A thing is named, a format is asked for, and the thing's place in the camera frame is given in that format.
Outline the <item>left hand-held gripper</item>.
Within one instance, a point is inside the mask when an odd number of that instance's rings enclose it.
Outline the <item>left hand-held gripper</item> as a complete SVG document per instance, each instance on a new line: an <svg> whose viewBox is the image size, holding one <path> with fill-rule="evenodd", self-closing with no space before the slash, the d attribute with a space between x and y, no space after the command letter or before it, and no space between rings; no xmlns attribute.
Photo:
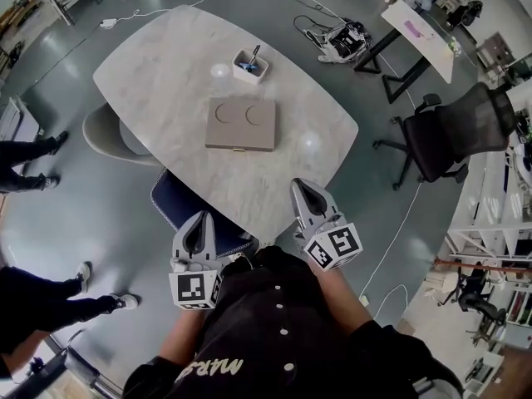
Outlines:
<svg viewBox="0 0 532 399"><path fill-rule="evenodd" d="M224 267L217 259L214 221L210 213L191 216L173 240L169 274L174 304L184 310L216 307Z"/></svg>

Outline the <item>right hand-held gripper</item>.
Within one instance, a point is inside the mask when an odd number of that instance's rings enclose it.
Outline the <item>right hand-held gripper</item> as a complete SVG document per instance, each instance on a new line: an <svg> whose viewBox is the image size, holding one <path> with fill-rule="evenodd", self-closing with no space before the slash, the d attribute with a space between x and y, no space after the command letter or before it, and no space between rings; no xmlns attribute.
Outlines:
<svg viewBox="0 0 532 399"><path fill-rule="evenodd" d="M293 234L298 250L322 271L339 268L362 252L355 225L347 222L324 188L295 178L290 184L290 197L298 222Z"/></svg>

